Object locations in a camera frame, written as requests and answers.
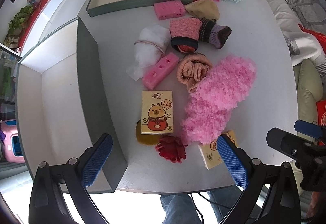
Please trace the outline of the pink blue toy box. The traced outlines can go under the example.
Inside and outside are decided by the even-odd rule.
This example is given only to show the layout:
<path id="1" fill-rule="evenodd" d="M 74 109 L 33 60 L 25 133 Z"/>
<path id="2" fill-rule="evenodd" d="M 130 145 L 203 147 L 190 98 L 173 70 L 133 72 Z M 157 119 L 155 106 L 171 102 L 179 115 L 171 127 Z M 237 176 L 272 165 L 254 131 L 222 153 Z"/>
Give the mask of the pink blue toy box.
<path id="1" fill-rule="evenodd" d="M 16 119 L 1 122 L 1 143 L 3 144 L 4 158 L 8 162 L 25 162 L 22 148 L 20 147 Z"/>

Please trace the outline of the pink cheese sponge far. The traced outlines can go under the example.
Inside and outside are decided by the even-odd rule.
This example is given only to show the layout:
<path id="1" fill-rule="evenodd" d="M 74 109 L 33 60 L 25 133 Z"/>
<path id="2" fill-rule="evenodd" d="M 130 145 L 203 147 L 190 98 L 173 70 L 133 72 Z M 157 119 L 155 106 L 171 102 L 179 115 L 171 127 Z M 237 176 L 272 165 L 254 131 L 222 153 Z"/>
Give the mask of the pink cheese sponge far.
<path id="1" fill-rule="evenodd" d="M 180 0 L 155 3 L 154 11 L 158 20 L 183 17 L 186 13 Z"/>

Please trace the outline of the peach rolled knit scarf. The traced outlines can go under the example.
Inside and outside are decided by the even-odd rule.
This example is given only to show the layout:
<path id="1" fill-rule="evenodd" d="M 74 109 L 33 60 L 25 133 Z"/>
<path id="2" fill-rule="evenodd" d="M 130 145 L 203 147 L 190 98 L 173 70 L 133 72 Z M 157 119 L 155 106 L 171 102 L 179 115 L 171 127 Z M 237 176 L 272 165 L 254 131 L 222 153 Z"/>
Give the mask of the peach rolled knit scarf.
<path id="1" fill-rule="evenodd" d="M 212 67 L 212 62 L 205 55 L 189 54 L 178 64 L 176 77 L 179 83 L 185 85 L 187 91 L 192 93 Z"/>

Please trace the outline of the white grey sofa throw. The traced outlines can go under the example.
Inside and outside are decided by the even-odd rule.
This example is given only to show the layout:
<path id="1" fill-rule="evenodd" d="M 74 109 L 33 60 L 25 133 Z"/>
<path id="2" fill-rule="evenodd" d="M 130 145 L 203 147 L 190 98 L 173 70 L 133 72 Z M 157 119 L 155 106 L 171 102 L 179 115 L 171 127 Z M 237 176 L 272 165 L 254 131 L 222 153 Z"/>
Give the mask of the white grey sofa throw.
<path id="1" fill-rule="evenodd" d="M 289 46 L 293 66 L 309 59 L 325 82 L 325 51 L 304 28 L 325 33 L 325 9 L 320 0 L 266 0 Z"/>

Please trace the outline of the yellow round soap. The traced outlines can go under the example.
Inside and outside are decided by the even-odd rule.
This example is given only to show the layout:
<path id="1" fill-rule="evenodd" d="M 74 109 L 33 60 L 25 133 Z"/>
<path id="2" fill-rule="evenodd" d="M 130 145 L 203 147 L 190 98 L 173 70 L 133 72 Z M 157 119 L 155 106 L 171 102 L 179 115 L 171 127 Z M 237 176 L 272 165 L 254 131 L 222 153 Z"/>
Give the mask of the yellow round soap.
<path id="1" fill-rule="evenodd" d="M 143 145 L 154 146 L 157 145 L 162 138 L 162 135 L 143 135 L 141 134 L 141 120 L 137 122 L 135 135 L 137 141 Z"/>

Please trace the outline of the large grey open box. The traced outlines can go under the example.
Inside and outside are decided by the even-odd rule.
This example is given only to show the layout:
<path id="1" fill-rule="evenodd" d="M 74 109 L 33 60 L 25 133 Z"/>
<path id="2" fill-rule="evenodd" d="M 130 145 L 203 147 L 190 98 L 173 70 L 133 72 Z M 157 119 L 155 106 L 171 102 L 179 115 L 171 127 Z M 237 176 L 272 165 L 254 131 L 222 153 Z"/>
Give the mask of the large grey open box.
<path id="1" fill-rule="evenodd" d="M 20 60 L 15 105 L 32 177 L 40 162 L 57 165 L 80 157 L 106 133 L 113 149 L 88 191 L 116 190 L 127 162 L 107 103 L 98 45 L 80 18 L 54 30 Z"/>

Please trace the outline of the cream leather sofa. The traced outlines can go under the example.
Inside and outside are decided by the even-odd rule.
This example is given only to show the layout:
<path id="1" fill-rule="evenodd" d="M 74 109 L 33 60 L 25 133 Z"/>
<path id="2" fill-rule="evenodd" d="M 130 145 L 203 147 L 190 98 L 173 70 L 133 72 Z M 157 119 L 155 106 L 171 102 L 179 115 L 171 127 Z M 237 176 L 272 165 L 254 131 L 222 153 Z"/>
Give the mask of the cream leather sofa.
<path id="1" fill-rule="evenodd" d="M 323 96 L 320 75 L 312 62 L 307 59 L 294 66 L 293 72 L 297 90 L 298 119 L 317 124 L 317 102 Z"/>

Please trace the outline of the pink cheese sponge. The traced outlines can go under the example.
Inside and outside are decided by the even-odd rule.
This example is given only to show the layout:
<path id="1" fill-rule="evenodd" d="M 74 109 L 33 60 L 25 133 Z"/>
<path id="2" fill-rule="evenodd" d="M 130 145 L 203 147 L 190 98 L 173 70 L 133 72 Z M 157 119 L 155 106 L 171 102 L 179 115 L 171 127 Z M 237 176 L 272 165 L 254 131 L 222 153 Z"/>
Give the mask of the pink cheese sponge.
<path id="1" fill-rule="evenodd" d="M 174 53 L 169 53 L 162 57 L 143 77 L 143 85 L 148 90 L 154 88 L 166 78 L 178 65 L 179 57 Z"/>
<path id="2" fill-rule="evenodd" d="M 180 0 L 155 3 L 154 11 L 158 20 L 183 17 L 186 13 Z"/>

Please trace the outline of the pink cheese sponge near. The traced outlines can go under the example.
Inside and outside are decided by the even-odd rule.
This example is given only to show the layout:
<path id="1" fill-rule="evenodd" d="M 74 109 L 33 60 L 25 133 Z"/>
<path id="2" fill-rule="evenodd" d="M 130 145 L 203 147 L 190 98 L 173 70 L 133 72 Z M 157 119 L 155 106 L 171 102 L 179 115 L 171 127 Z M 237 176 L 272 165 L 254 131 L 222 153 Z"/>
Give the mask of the pink cheese sponge near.
<path id="1" fill-rule="evenodd" d="M 143 85 L 148 90 L 154 88 L 166 78 L 178 65 L 179 57 L 174 53 L 169 53 L 162 57 L 143 77 Z"/>

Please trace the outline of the light pink fluffy chenille cloth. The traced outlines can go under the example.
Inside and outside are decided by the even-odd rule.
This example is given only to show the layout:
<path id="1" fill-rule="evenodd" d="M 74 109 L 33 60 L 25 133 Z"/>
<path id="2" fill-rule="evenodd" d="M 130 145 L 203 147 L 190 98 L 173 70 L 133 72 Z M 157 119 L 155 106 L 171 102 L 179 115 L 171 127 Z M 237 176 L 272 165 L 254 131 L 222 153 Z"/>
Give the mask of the light pink fluffy chenille cloth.
<path id="1" fill-rule="evenodd" d="M 213 66 L 189 95 L 179 135 L 183 143 L 216 140 L 255 79 L 256 64 L 249 58 L 230 55 Z"/>

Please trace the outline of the pink knit roll dark rim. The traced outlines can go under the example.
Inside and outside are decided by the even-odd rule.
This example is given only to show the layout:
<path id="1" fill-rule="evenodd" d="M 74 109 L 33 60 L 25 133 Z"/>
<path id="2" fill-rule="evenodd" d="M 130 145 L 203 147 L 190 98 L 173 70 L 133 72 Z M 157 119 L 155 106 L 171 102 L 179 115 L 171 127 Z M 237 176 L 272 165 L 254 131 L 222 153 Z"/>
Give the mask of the pink knit roll dark rim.
<path id="1" fill-rule="evenodd" d="M 171 46 L 185 54 L 195 53 L 198 49 L 200 19 L 195 17 L 173 19 L 170 21 Z"/>

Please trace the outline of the brown purple knit hat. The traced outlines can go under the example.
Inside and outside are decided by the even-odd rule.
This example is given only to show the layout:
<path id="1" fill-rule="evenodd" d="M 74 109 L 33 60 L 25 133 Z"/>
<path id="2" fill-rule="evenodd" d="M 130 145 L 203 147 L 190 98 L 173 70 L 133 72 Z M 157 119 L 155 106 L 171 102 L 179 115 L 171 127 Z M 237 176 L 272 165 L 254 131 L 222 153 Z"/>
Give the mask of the brown purple knit hat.
<path id="1" fill-rule="evenodd" d="M 221 26 L 215 20 L 201 18 L 202 25 L 199 30 L 199 40 L 205 43 L 212 44 L 216 49 L 221 49 L 232 30 L 228 26 Z"/>

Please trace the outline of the capybara tissue pack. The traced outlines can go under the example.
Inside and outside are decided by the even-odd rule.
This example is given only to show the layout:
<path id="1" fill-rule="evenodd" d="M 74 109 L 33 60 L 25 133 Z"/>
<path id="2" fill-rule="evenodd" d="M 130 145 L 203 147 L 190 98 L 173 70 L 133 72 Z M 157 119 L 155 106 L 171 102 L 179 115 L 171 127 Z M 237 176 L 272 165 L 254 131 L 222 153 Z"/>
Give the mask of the capybara tissue pack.
<path id="1" fill-rule="evenodd" d="M 221 155 L 217 150 L 217 139 L 209 144 L 199 144 L 198 147 L 207 170 L 223 163 Z"/>
<path id="2" fill-rule="evenodd" d="M 164 135 L 174 132 L 172 91 L 142 91 L 141 134 Z"/>

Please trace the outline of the white stuffing bag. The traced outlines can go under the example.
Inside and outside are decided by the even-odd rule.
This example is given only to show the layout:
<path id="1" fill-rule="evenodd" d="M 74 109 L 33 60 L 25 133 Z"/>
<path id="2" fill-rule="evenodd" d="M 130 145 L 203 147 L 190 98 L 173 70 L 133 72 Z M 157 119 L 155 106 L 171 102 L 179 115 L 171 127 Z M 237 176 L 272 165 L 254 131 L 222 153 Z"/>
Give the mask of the white stuffing bag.
<path id="1" fill-rule="evenodd" d="M 147 26 L 134 43 L 134 63 L 126 73 L 135 81 L 143 78 L 166 53 L 171 33 L 158 24 Z"/>

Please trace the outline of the beige knit hat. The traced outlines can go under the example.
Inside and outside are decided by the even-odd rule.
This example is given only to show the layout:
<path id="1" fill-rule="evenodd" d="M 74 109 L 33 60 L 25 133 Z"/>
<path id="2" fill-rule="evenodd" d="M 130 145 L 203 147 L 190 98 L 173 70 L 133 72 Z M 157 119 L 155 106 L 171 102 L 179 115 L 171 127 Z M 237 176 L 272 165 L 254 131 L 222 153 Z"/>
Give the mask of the beige knit hat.
<path id="1" fill-rule="evenodd" d="M 217 21 L 220 18 L 218 6 L 213 0 L 198 0 L 184 5 L 184 8 L 190 15 L 199 19 L 206 18 Z"/>

